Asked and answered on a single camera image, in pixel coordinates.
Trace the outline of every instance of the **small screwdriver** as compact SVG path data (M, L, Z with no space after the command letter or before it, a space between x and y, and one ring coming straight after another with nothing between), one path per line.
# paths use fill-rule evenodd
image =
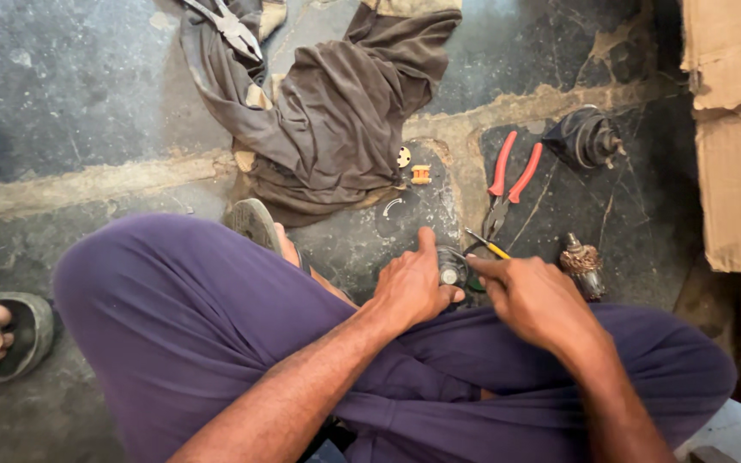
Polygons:
M499 247L497 245L491 243L490 241L486 240L485 238L480 237L479 235L477 235L476 233L474 233L473 230L471 230L467 226L465 227L465 231L468 232L468 233L470 233L471 235L473 235L473 237L476 238L477 240L481 241L482 244L485 245L485 247L487 247L489 250L491 250L493 252L493 254L496 254L497 256L499 256L499 257L501 257L503 259L510 259L510 256L508 255L508 253L506 253L504 250L499 249Z

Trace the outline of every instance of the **person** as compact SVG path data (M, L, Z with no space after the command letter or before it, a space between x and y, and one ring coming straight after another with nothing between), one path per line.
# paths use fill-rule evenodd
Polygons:
M61 258L57 309L131 460L293 462L332 415L351 462L673 462L734 388L700 331L589 306L539 258L469 256L493 306L437 316L464 294L438 284L423 227L356 308L277 231L283 256L217 223L130 216Z

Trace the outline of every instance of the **cardboard box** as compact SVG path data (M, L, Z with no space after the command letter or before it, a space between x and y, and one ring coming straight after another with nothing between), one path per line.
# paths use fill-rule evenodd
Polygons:
M715 270L741 272L741 2L684 0L683 10L705 254Z

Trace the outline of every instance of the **gray floor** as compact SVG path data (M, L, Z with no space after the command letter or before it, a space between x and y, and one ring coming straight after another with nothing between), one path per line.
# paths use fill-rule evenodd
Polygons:
M286 72L298 46L341 38L357 4L292 0L264 48L270 72ZM184 66L180 12L169 0L0 0L0 291L49 298L58 257L116 217L219 218L236 177L231 137ZM670 310L702 248L691 98L664 68L678 50L655 47L677 32L654 24L675 21L639 0L465 0L463 15L435 99L404 126L435 182L409 191L393 223L379 220L383 204L292 237L365 299L367 268L412 247L419 225L470 243L460 227L482 222L510 130L520 132L509 166L518 175L542 131L592 103L614 115L630 156L585 174L547 153L497 241L552 260L577 232L606 260L608 300ZM121 459L96 378L59 327L43 365L0 385L0 461Z

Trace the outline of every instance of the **dirty cloth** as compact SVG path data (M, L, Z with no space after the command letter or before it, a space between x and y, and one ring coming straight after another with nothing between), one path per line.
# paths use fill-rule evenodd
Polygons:
M237 150L256 153L246 173L277 222L308 225L369 195L397 194L403 122L436 91L448 64L441 46L462 20L460 7L461 0L361 3L343 40L295 50L275 105L257 85L263 67L187 13L180 41L199 94ZM260 27L258 2L234 0L231 10L254 33L269 29Z
M165 461L270 367L354 310L220 224L130 216L78 242L57 309L96 372L129 457ZM735 367L695 328L646 307L591 306L671 447L730 396ZM502 395L479 401L480 388ZM590 460L579 391L489 307L439 316L385 347L333 415L352 463Z

